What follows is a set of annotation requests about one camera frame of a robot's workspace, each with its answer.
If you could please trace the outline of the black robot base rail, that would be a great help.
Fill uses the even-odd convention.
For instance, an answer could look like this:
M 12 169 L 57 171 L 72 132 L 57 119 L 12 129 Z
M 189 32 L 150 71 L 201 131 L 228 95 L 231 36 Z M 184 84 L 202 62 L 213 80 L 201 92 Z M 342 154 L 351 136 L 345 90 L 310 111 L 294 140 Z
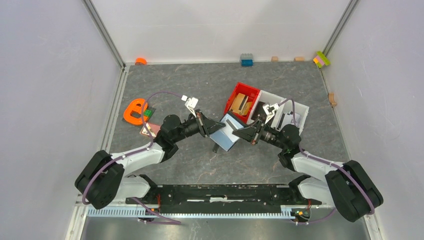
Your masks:
M 271 214 L 281 206 L 320 205 L 287 184 L 164 184 L 140 198 L 162 214 Z

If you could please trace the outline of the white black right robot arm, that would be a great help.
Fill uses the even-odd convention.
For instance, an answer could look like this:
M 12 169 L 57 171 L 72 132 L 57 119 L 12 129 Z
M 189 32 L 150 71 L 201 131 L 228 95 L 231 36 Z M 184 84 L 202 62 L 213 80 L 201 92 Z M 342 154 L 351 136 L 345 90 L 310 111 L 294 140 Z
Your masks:
M 255 145 L 264 141 L 281 149 L 278 158 L 283 167 L 302 176 L 291 182 L 289 199 L 302 204 L 317 200 L 335 208 L 349 222 L 372 215 L 384 203 L 384 197 L 361 164 L 330 161 L 315 156 L 300 146 L 300 130 L 287 124 L 280 131 L 261 121 L 234 130 L 233 135 Z

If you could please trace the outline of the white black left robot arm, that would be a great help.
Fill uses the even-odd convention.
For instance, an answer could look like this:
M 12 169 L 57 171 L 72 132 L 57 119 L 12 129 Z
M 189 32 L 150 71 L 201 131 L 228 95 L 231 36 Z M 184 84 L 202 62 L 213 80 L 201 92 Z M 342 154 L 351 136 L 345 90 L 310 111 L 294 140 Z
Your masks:
M 151 143 L 120 153 L 97 151 L 75 180 L 82 194 L 82 203 L 99 210 L 115 199 L 139 198 L 145 204 L 153 203 L 157 190 L 133 172 L 146 166 L 169 160 L 177 151 L 177 142 L 200 134 L 209 137 L 223 129 L 225 123 L 206 117 L 199 109 L 181 121 L 175 114 L 166 116 Z

